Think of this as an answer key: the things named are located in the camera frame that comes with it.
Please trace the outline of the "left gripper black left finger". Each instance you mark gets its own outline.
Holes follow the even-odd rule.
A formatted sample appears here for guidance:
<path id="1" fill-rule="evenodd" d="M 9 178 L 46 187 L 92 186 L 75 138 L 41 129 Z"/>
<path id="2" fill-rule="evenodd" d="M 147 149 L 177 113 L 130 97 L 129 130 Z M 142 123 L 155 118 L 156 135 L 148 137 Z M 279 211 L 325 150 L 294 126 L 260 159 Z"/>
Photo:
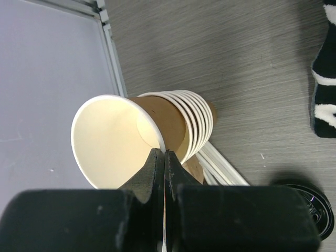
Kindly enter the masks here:
<path id="1" fill-rule="evenodd" d="M 1 251 L 161 251 L 164 154 L 119 189 L 27 190 L 1 216 Z"/>

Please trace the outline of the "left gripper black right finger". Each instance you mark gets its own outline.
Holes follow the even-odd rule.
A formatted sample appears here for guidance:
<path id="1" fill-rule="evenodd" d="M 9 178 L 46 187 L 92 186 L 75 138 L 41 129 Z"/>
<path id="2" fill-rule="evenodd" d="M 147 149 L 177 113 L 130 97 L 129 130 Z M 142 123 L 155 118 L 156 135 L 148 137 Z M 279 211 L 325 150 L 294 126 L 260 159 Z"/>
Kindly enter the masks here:
<path id="1" fill-rule="evenodd" d="M 202 185 L 165 153 L 168 251 L 317 251 L 302 196 L 285 186 Z"/>

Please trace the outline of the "single brown paper cup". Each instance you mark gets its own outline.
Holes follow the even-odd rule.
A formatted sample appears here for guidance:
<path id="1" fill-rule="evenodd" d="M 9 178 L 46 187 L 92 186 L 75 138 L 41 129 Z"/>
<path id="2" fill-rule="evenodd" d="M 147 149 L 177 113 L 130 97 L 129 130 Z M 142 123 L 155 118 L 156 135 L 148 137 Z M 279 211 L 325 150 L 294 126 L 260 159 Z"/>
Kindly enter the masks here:
<path id="1" fill-rule="evenodd" d="M 185 134 L 182 113 L 165 98 L 101 95 L 76 112 L 71 146 L 94 188 L 115 189 L 144 166 L 152 149 L 177 151 Z"/>

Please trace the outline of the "black plastic cup lid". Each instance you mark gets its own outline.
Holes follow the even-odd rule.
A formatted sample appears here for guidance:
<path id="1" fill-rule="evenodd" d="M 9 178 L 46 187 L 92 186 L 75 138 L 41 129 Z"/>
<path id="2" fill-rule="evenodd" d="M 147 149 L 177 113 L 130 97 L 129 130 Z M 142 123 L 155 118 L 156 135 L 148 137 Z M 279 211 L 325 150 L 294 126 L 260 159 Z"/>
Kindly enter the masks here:
<path id="1" fill-rule="evenodd" d="M 272 185 L 287 186 L 295 189 L 305 200 L 307 209 L 312 217 L 321 240 L 327 239 L 335 224 L 331 204 L 325 193 L 310 181 L 287 178 L 271 182 Z"/>

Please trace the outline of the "white wrapped straws bundle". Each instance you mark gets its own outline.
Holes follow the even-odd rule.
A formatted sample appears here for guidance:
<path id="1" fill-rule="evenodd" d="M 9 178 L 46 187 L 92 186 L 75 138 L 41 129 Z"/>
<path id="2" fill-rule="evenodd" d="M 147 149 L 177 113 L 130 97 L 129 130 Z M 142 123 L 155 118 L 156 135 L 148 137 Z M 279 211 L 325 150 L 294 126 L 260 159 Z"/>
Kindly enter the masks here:
<path id="1" fill-rule="evenodd" d="M 211 143 L 207 142 L 196 153 L 196 157 L 203 168 L 207 184 L 227 186 L 250 185 Z"/>

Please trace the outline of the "brown cardboard cup carrier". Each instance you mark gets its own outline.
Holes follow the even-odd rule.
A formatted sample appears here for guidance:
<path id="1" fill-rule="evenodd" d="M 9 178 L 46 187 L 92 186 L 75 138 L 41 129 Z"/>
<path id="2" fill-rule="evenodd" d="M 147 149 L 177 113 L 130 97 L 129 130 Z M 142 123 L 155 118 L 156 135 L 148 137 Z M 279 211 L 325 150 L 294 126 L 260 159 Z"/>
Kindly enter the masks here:
<path id="1" fill-rule="evenodd" d="M 182 167 L 184 167 L 184 169 L 188 171 L 193 178 L 195 178 L 198 182 L 203 184 L 204 182 L 203 167 L 195 155 L 192 156 L 190 159 L 188 159 L 185 163 L 183 163 Z"/>

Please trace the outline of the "stack of brown paper cups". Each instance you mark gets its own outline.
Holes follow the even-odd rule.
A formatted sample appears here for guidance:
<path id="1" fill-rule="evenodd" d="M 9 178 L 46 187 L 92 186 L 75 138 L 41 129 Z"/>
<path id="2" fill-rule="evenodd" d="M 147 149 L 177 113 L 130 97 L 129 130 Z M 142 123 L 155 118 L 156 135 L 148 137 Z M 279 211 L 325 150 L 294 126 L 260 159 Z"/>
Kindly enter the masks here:
<path id="1" fill-rule="evenodd" d="M 210 139 L 217 121 L 214 106 L 201 95 L 189 90 L 147 92 L 140 97 L 159 97 L 172 103 L 181 113 L 186 132 L 182 145 L 175 152 L 183 164 Z"/>

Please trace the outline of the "zebra print pillow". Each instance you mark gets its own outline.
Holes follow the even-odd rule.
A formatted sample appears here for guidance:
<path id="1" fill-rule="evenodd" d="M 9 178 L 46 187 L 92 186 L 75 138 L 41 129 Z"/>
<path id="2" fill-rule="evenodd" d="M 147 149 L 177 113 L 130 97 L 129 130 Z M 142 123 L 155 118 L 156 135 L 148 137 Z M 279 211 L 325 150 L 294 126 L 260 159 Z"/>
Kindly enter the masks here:
<path id="1" fill-rule="evenodd" d="M 323 8 L 329 27 L 311 67 L 316 83 L 312 98 L 312 128 L 321 138 L 335 138 L 335 1 L 324 1 Z"/>

